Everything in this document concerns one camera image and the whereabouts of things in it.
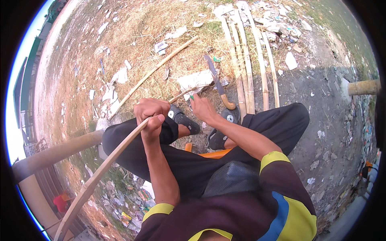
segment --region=orange chair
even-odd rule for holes
[[[225,149],[225,150],[221,150],[221,151],[217,151],[217,152],[208,152],[208,153],[199,154],[199,155],[202,157],[205,157],[205,158],[220,159],[232,149],[233,148]],[[185,145],[185,151],[192,152],[192,143],[187,143]]]

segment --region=red object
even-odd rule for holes
[[[64,212],[64,213],[67,212],[67,210],[66,210],[67,203],[63,200],[61,195],[55,197],[54,204],[58,208],[59,212]]]

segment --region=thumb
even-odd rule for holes
[[[149,119],[146,129],[149,131],[154,131],[161,127],[164,120],[165,120],[165,116],[162,114],[153,116],[152,118]]]

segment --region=left hand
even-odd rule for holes
[[[142,141],[144,144],[159,143],[159,134],[161,125],[170,110],[168,101],[143,98],[134,107],[134,114],[137,118],[137,124],[141,124],[147,117],[150,118],[147,126],[141,131]]]

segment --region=blue stripe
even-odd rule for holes
[[[288,202],[284,199],[283,195],[278,194],[275,191],[272,192],[272,196],[278,202],[278,215],[272,221],[268,231],[261,238],[259,238],[258,241],[277,240],[287,221],[289,209]]]

